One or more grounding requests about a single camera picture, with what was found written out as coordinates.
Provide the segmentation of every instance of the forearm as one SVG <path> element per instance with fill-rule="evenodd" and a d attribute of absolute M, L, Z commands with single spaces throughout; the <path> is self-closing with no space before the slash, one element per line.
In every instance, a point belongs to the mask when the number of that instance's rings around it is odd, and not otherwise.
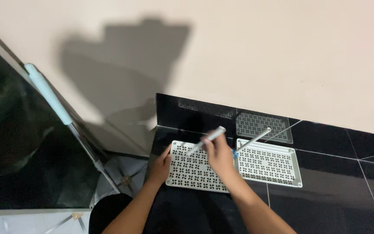
<path fill-rule="evenodd" d="M 221 180 L 236 203 L 249 233 L 295 233 L 236 171 L 225 173 Z"/>
<path fill-rule="evenodd" d="M 147 181 L 138 195 L 105 228 L 102 234 L 142 233 L 160 184 Z"/>

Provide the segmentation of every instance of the white rod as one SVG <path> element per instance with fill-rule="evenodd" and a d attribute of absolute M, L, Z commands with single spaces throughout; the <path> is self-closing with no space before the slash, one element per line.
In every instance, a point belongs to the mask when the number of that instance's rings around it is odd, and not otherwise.
<path fill-rule="evenodd" d="M 242 145 L 242 147 L 240 147 L 239 149 L 235 150 L 235 153 L 239 153 L 241 152 L 242 150 L 244 150 L 248 145 L 254 143 L 255 141 L 257 141 L 258 139 L 260 139 L 261 137 L 265 136 L 266 134 L 268 134 L 269 132 L 271 131 L 271 128 L 267 128 L 265 129 L 263 132 L 261 132 L 259 135 L 257 135 L 256 137 L 252 138 L 252 140 L 246 142 L 244 145 Z"/>
<path fill-rule="evenodd" d="M 210 135 L 208 135 L 206 138 L 210 141 L 213 141 L 216 137 L 220 136 L 226 131 L 226 129 L 222 126 L 219 126 L 216 128 L 214 132 L 212 132 Z M 194 146 L 189 152 L 186 153 L 187 156 L 190 156 L 192 153 L 194 153 L 196 150 L 200 149 L 205 143 L 203 141 L 200 141 L 197 143 L 196 146 Z"/>

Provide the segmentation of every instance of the person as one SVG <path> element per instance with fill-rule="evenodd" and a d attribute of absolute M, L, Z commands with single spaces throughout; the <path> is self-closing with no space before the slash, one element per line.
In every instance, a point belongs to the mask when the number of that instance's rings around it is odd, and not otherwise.
<path fill-rule="evenodd" d="M 227 145 L 224 134 L 218 136 L 213 142 L 206 138 L 203 138 L 205 142 L 204 149 L 207 151 L 208 161 L 210 167 L 219 176 L 223 184 L 228 189 L 231 198 L 239 210 L 240 216 L 243 219 L 243 223 L 249 233 L 295 233 L 294 230 L 283 221 L 265 202 L 258 197 L 258 195 L 248 186 L 248 184 L 242 179 L 242 177 L 235 170 L 232 163 L 232 152 L 231 148 Z M 144 183 L 143 187 L 136 195 L 134 199 L 126 194 L 111 195 L 103 198 L 94 207 L 89 221 L 89 234 L 132 234 L 132 233 L 154 233 L 151 230 L 147 230 L 150 225 L 145 226 L 146 221 L 157 219 L 164 216 L 165 212 L 155 213 L 154 217 L 148 217 L 151 206 L 153 205 L 155 195 L 160 189 L 161 185 L 165 182 L 169 173 L 169 165 L 171 162 L 171 154 L 169 154 L 171 145 L 153 162 L 151 167 L 150 176 Z M 183 193 L 177 194 L 176 197 L 188 197 L 186 190 L 194 189 L 183 189 Z M 113 198 L 113 196 L 120 196 L 119 199 Z M 188 202 L 183 204 L 182 207 L 177 207 L 178 210 L 182 210 L 184 207 L 188 209 L 193 206 L 194 202 Z M 188 212 L 178 212 L 178 215 L 185 215 L 191 219 L 192 215 L 188 215 Z M 220 212 L 210 212 L 209 216 L 217 216 Z M 160 229 L 158 233 L 189 233 L 186 229 L 177 230 L 174 225 L 171 224 L 174 221 L 160 222 L 159 225 L 166 226 L 167 230 Z M 200 226 L 200 221 L 190 222 L 191 225 Z M 225 221 L 218 221 L 217 227 L 221 227 L 225 224 Z M 218 231 L 210 228 L 209 230 L 200 233 L 208 232 L 226 232 L 229 233 L 226 228 L 221 228 Z"/>

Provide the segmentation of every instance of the white handle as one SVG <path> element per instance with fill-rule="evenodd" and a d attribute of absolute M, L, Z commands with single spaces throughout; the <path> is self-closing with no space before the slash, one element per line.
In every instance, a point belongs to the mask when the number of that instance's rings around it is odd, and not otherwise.
<path fill-rule="evenodd" d="M 246 144 L 242 145 L 242 147 L 240 147 L 239 149 L 235 150 L 235 153 L 239 153 L 241 152 L 242 150 L 244 150 L 248 145 L 254 143 L 255 141 L 259 140 L 261 137 L 265 136 L 266 134 L 268 134 L 269 132 L 271 131 L 271 128 L 267 128 L 265 129 L 263 132 L 261 132 L 259 135 L 257 135 L 256 137 L 252 138 L 252 140 L 246 142 Z"/>
<path fill-rule="evenodd" d="M 213 141 L 216 137 L 220 136 L 222 133 L 224 133 L 226 129 L 222 126 L 218 126 L 214 132 L 212 132 L 210 135 L 208 135 L 206 138 L 210 141 Z M 187 156 L 190 156 L 193 152 L 200 149 L 205 143 L 203 141 L 200 141 L 197 143 L 196 146 L 194 146 L 189 152 L 186 153 Z"/>
<path fill-rule="evenodd" d="M 40 91 L 41 95 L 50 104 L 55 113 L 59 116 L 64 125 L 71 124 L 72 120 L 70 115 L 67 113 L 66 109 L 60 103 L 56 97 L 53 90 L 50 88 L 47 81 L 44 79 L 43 75 L 37 71 L 33 64 L 27 63 L 24 65 L 25 69 L 28 71 L 30 79 L 35 84 L 35 86 Z"/>

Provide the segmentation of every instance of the blue clip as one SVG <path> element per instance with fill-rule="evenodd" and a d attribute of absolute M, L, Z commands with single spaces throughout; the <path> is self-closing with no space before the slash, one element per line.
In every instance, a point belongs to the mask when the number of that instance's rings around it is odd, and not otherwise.
<path fill-rule="evenodd" d="M 239 157 L 239 154 L 235 153 L 234 149 L 232 149 L 232 154 L 233 154 L 233 159 L 237 159 L 237 157 Z"/>

